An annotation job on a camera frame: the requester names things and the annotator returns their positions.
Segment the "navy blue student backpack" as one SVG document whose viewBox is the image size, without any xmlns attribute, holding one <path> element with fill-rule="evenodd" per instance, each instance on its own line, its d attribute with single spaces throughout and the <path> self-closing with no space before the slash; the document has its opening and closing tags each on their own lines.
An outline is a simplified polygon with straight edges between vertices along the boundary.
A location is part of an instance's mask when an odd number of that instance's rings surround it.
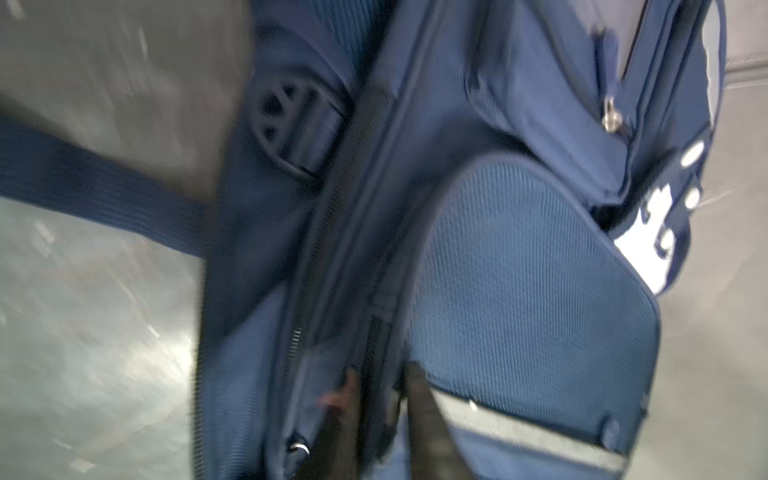
<svg viewBox="0 0 768 480">
<path fill-rule="evenodd" d="M 9 118 L 3 196 L 206 258 L 199 479 L 294 479 L 360 377 L 412 479 L 418 362 L 473 479 L 619 479 L 723 92 L 720 1 L 256 1 L 218 202 Z"/>
</svg>

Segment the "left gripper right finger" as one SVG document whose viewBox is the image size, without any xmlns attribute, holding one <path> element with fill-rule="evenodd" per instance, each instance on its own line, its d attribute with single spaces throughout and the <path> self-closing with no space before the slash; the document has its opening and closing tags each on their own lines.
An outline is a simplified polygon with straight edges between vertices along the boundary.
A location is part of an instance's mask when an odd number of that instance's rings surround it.
<svg viewBox="0 0 768 480">
<path fill-rule="evenodd" d="M 418 362 L 404 365 L 410 475 L 412 479 L 460 480 L 474 475 L 461 455 Z"/>
</svg>

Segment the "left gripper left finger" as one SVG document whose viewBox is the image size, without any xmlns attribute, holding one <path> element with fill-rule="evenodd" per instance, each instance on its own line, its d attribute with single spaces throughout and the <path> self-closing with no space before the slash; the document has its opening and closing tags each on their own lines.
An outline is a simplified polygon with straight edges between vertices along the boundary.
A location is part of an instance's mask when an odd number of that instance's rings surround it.
<svg viewBox="0 0 768 480">
<path fill-rule="evenodd" d="M 361 414 L 360 377 L 347 368 L 342 385 L 323 395 L 325 417 L 307 459 L 294 479 L 358 478 L 358 431 Z"/>
</svg>

